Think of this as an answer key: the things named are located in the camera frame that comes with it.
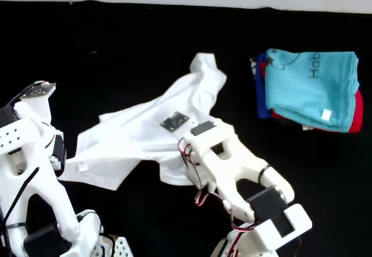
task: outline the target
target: stack of folded clothes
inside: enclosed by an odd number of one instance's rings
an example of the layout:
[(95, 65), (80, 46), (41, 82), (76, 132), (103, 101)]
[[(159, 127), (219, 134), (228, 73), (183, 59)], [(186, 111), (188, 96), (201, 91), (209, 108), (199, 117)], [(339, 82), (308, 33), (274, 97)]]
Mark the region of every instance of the stack of folded clothes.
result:
[(359, 132), (363, 98), (357, 64), (354, 52), (267, 50), (255, 66), (259, 118), (292, 120), (304, 130)]

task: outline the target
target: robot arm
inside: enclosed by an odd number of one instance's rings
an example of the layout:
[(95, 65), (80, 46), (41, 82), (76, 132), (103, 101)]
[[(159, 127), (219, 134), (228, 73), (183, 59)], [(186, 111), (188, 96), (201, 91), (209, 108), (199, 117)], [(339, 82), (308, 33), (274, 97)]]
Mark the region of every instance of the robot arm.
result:
[[(249, 151), (231, 125), (220, 119), (199, 124), (184, 136), (180, 146), (184, 148), (180, 150), (186, 173), (194, 184), (199, 189), (208, 186), (210, 192), (217, 189), (232, 217), (246, 222), (247, 226), (254, 225), (239, 234), (236, 244), (239, 256), (274, 254), (276, 249), (312, 227), (300, 205), (288, 206), (294, 200), (291, 185), (266, 161)], [(259, 183), (266, 189), (243, 199), (236, 186), (240, 179)]]
[[(98, 215), (92, 210), (76, 215), (56, 178), (66, 151), (62, 132), (50, 125), (54, 89), (55, 84), (35, 82), (0, 108), (1, 234), (16, 256), (90, 256), (99, 240)], [(27, 204), (34, 194), (52, 207), (56, 223), (28, 235)]]

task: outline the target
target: white t-shirt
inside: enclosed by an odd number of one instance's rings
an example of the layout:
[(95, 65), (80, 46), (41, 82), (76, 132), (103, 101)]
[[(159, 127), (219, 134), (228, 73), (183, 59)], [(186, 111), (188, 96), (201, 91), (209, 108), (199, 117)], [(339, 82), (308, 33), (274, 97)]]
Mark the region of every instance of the white t-shirt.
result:
[[(196, 55), (190, 71), (161, 97), (101, 115), (99, 124), (78, 136), (76, 155), (67, 160), (59, 180), (116, 190), (141, 160), (154, 160), (163, 182), (191, 185), (177, 143), (194, 126), (213, 121), (209, 112), (226, 75), (217, 68), (214, 55), (206, 53)], [(189, 119), (171, 133), (160, 124), (175, 112)]]

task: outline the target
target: black cloth surface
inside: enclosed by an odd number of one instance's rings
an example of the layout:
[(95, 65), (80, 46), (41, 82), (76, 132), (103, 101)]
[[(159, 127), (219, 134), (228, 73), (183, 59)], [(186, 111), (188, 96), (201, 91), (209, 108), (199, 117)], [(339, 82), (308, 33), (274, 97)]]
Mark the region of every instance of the black cloth surface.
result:
[[(96, 124), (99, 114), (154, 99), (189, 72), (197, 52), (214, 53), (227, 82), (212, 115), (233, 124), (241, 141), (292, 184), (295, 201), (313, 221), (298, 256), (365, 256), (371, 225), (370, 27), (369, 15), (0, 2), (0, 103), (34, 80), (57, 82), (52, 123), (64, 132), (71, 157), (78, 133)], [(302, 132), (259, 120), (249, 58), (267, 48), (355, 51), (362, 132)], [(209, 256), (230, 230), (216, 198), (196, 207), (197, 189), (160, 182), (155, 162), (140, 163), (117, 191), (63, 185), (76, 212), (95, 209), (105, 231), (127, 237), (135, 256)], [(253, 194), (255, 186), (240, 190)], [(51, 209), (33, 197), (30, 231), (51, 221)], [(281, 256), (293, 256), (294, 248), (282, 249)]]

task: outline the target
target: white tag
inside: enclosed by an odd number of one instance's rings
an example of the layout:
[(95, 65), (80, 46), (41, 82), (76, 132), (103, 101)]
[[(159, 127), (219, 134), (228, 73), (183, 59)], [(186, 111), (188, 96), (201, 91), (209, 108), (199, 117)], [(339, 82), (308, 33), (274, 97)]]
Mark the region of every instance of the white tag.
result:
[(253, 73), (253, 75), (255, 76), (255, 75), (256, 75), (256, 65), (257, 65), (257, 63), (256, 63), (255, 61), (253, 61), (252, 58), (250, 59), (250, 62), (251, 62), (251, 70), (252, 70), (252, 73)]
[(321, 114), (321, 119), (329, 122), (331, 118), (331, 114), (332, 114), (331, 110), (324, 109), (323, 113)]
[(79, 172), (86, 172), (88, 170), (88, 165), (85, 164), (84, 162), (80, 162), (78, 165), (77, 165), (77, 168), (79, 170)]
[(302, 125), (302, 130), (303, 131), (308, 131), (308, 130), (313, 130), (314, 129), (314, 127), (311, 127), (311, 126), (307, 126), (307, 125)]

